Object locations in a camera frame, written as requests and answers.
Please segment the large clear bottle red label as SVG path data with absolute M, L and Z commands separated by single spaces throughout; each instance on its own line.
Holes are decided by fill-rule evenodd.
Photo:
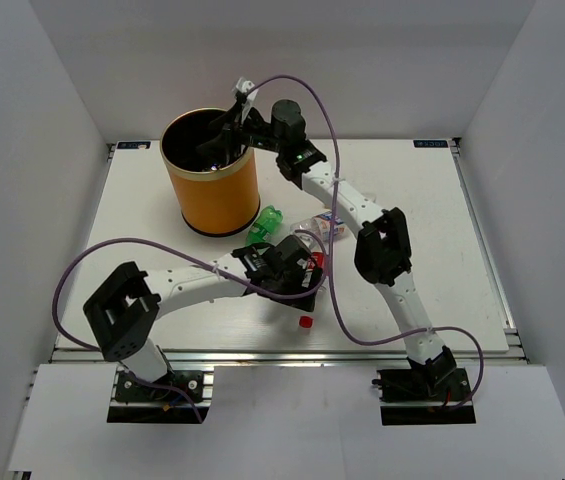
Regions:
M 326 255 L 318 250 L 314 250 L 311 255 L 311 259 L 307 262 L 307 268 L 305 273 L 305 278 L 303 281 L 303 286 L 307 289 L 312 289 L 320 281 L 325 273 L 326 267 Z M 320 313 L 322 308 L 322 297 L 326 293 L 325 284 L 321 284 L 320 287 L 309 297 L 305 297 L 305 300 L 310 300 L 309 306 L 311 310 L 308 312 L 303 312 L 298 320 L 298 331 L 302 335 L 308 335 L 311 332 L 311 328 L 315 323 L 317 315 Z

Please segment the clear bottle blue white label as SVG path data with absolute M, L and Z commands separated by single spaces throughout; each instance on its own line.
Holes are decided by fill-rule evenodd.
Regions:
M 332 212 L 325 211 L 291 224 L 289 232 L 300 238 L 309 248 L 317 245 L 314 237 L 318 237 L 327 245 L 331 237 L 339 238 L 346 232 L 346 225 L 339 217 L 335 218 L 334 227 L 331 227 L 331 220 Z

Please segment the green plastic bottle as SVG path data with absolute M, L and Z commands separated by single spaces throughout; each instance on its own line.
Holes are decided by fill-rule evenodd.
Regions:
M 283 222 L 283 213 L 273 205 L 268 205 L 261 210 L 257 219 L 249 228 L 245 245 L 268 243 Z

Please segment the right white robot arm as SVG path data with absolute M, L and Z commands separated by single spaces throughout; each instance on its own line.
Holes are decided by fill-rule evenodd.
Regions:
M 236 102 L 207 129 L 210 138 L 197 146 L 199 155 L 230 162 L 247 147 L 274 152 L 286 180 L 331 205 L 356 239 L 357 272 L 381 294 L 396 321 L 415 390 L 428 399 L 446 391 L 456 361 L 434 331 L 416 289 L 405 214 L 381 208 L 340 176 L 307 138 L 300 106 L 292 100 L 277 101 L 268 120 Z

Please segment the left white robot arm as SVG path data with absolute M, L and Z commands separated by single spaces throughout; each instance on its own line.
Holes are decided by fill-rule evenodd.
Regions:
M 150 398 L 173 387 L 173 374 L 149 339 L 154 323 L 177 310 L 221 298 L 257 294 L 311 312 L 325 279 L 316 253 L 298 237 L 256 243 L 214 260 L 207 267 L 147 271 L 134 261 L 116 267 L 83 305 L 103 359 L 120 363 L 139 378 Z

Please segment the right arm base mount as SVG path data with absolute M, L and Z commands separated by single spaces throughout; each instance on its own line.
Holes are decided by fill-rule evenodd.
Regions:
M 416 382 L 411 370 L 378 370 L 371 384 L 378 390 L 383 426 L 470 425 L 476 423 L 467 372 L 458 368 L 434 393 Z

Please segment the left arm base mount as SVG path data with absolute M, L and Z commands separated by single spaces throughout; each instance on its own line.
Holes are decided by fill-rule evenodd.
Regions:
M 110 424 L 198 425 L 211 405 L 213 373 L 209 369 L 176 369 L 161 384 L 174 386 L 193 401 L 172 390 L 138 384 L 119 367 L 114 376 L 107 422 Z

